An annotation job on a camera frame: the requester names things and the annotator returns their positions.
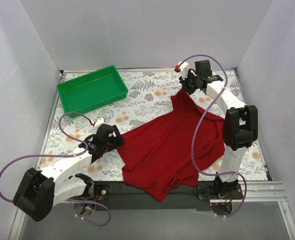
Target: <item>orange flower pattern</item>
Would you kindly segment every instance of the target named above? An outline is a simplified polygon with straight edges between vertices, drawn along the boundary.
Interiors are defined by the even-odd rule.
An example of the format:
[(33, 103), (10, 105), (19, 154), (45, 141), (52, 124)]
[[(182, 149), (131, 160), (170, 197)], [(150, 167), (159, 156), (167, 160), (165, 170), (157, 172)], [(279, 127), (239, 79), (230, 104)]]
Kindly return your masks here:
[[(65, 81), (83, 74), (84, 73), (67, 73)], [(223, 77), (220, 72), (214, 72), (213, 74), (219, 74)], [(88, 117), (94, 121), (98, 118), (104, 118), (107, 124), (117, 125), (118, 129), (123, 134), (173, 110), (171, 96), (175, 95), (182, 88), (177, 73), (121, 71), (120, 75), (128, 88), (127, 97), (86, 113)], [(227, 75), (227, 87), (242, 101), (242, 94), (235, 73), (233, 71), (227, 71)], [(204, 109), (212, 102), (212, 99), (200, 90), (193, 93), (191, 98), (197, 105)], [(224, 113), (216, 104), (213, 105), (210, 112), (224, 117)], [(79, 144), (73, 139), (63, 135), (58, 129), (58, 120), (63, 113), (62, 103), (59, 100), (51, 129), (48, 133), (49, 137), (44, 150), (46, 154), (70, 154)], [(65, 117), (62, 121), (62, 127), (67, 133), (77, 139), (84, 139), (96, 131), (93, 126), (82, 117), (73, 119)], [(40, 167), (46, 167), (59, 159), (60, 158), (56, 157), (43, 157), (38, 165)], [(206, 169), (205, 172), (217, 172), (222, 162), (223, 157), (220, 157), (212, 166)], [(123, 166), (124, 162), (117, 151), (111, 151), (105, 153), (102, 158), (81, 169), (79, 172), (90, 176), (94, 181), (122, 181)], [(260, 155), (260, 150), (256, 142), (254, 142), (252, 147), (245, 153), (240, 172), (244, 174), (247, 180), (267, 180), (262, 163), (262, 156)], [(200, 181), (212, 179), (212, 177), (199, 175)]]

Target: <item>red connector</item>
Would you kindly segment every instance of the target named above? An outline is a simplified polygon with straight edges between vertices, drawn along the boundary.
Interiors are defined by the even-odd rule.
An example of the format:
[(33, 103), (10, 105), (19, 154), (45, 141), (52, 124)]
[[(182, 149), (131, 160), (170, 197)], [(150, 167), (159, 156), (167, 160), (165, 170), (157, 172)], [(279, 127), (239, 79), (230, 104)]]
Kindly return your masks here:
[(175, 68), (174, 68), (174, 71), (176, 71), (178, 73), (180, 71), (180, 66), (176, 65)]

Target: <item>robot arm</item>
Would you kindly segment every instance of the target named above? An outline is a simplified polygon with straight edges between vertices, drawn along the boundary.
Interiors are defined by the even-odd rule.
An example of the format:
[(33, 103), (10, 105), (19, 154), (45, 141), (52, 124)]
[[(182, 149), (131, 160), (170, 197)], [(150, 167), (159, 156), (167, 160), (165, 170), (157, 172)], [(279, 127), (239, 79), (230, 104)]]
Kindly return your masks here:
[[(212, 75), (209, 60), (195, 62), (195, 70), (183, 62), (176, 66), (175, 71), (181, 72), (179, 80), (182, 89), (188, 94), (200, 89), (215, 99), (224, 88), (223, 79), (219, 75)], [(222, 130), (225, 152), (218, 173), (238, 172), (245, 152), (258, 138), (258, 109), (254, 105), (246, 105), (228, 89), (220, 95), (216, 104), (225, 113)], [(238, 176), (217, 176), (214, 185), (217, 194), (228, 195), (236, 190)]]
[(44, 219), (52, 207), (69, 198), (80, 196), (88, 199), (94, 193), (94, 181), (78, 170), (94, 163), (106, 152), (125, 143), (117, 126), (104, 124), (100, 118), (95, 122), (96, 134), (89, 135), (72, 153), (74, 157), (63, 158), (52, 165), (25, 172), (14, 195), (13, 204), (36, 222)]

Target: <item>purple cable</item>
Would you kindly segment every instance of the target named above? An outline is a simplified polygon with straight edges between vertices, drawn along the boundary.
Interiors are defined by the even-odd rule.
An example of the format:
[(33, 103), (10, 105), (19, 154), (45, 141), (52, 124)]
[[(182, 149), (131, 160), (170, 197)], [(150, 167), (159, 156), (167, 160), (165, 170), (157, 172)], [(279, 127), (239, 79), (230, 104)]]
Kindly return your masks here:
[(95, 222), (95, 221), (92, 221), (91, 219), (89, 219), (89, 218), (87, 218), (87, 217), (83, 217), (83, 216), (81, 216), (81, 215), (79, 215), (79, 214), (77, 215), (79, 218), (81, 218), (81, 219), (83, 219), (83, 220), (89, 222), (90, 224), (93, 224), (94, 226), (97, 226), (97, 227), (104, 227), (104, 226), (106, 226), (106, 225), (110, 222), (110, 220), (111, 220), (112, 215), (111, 215), (110, 210), (108, 209), (107, 206), (105, 206), (105, 205), (103, 205), (103, 204), (101, 204), (101, 203), (98, 203), (98, 202), (95, 202), (95, 201), (80, 201), (80, 200), (74, 200), (74, 199), (68, 199), (68, 201), (69, 201), (69, 202), (73, 202), (73, 203), (80, 203), (80, 204), (97, 205), (97, 206), (99, 206), (99, 207), (104, 208), (104, 209), (107, 211), (107, 213), (108, 213), (108, 220), (107, 220), (105, 223), (102, 223), (102, 224), (97, 223), (97, 222)]
[(184, 59), (178, 66), (181, 66), (184, 62), (186, 62), (187, 60), (191, 59), (191, 58), (194, 58), (194, 57), (207, 57), (209, 59), (212, 59), (214, 62), (217, 63), (217, 65), (221, 68), (221, 70), (223, 71), (224, 73), (224, 77), (225, 77), (225, 83), (224, 83), (224, 87), (222, 88), (222, 90), (219, 92), (219, 94), (216, 96), (216, 98), (214, 98), (214, 100), (210, 103), (210, 105), (206, 108), (206, 110), (204, 111), (204, 113), (202, 114), (200, 120), (198, 121), (197, 125), (196, 125), (196, 128), (195, 128), (195, 131), (194, 131), (194, 134), (193, 134), (193, 138), (192, 138), (192, 144), (191, 144), (191, 158), (192, 158), (192, 163), (194, 165), (194, 167), (196, 168), (196, 170), (203, 174), (203, 175), (206, 175), (206, 176), (212, 176), (212, 177), (215, 177), (215, 176), (221, 176), (221, 175), (226, 175), (226, 174), (236, 174), (238, 176), (240, 176), (244, 182), (244, 196), (243, 196), (243, 199), (240, 203), (240, 205), (237, 207), (237, 209), (235, 209), (235, 211), (233, 211), (232, 213), (230, 213), (229, 215), (226, 215), (226, 217), (232, 217), (234, 214), (236, 214), (240, 208), (243, 206), (244, 204), (244, 201), (245, 201), (245, 198), (247, 196), (247, 191), (248, 191), (248, 188), (247, 188), (247, 182), (246, 182), (246, 179), (244, 178), (244, 176), (241, 174), (241, 173), (238, 173), (238, 172), (235, 172), (235, 171), (226, 171), (226, 172), (221, 172), (221, 173), (206, 173), (202, 170), (200, 170), (196, 164), (196, 160), (195, 160), (195, 157), (194, 157), (194, 147), (195, 147), (195, 141), (196, 141), (196, 137), (197, 137), (197, 133), (198, 133), (198, 130), (200, 128), (200, 125), (203, 121), (203, 119), (205, 118), (206, 114), (208, 113), (208, 111), (210, 110), (210, 108), (216, 103), (216, 101), (219, 99), (219, 97), (222, 95), (222, 93), (224, 92), (224, 90), (226, 89), (227, 85), (228, 85), (228, 76), (227, 76), (227, 73), (226, 71), (224, 70), (224, 68), (222, 67), (222, 65), (212, 56), (209, 56), (209, 55), (206, 55), (206, 54), (195, 54), (195, 55), (192, 55), (192, 56), (189, 56), (187, 57), (186, 59)]

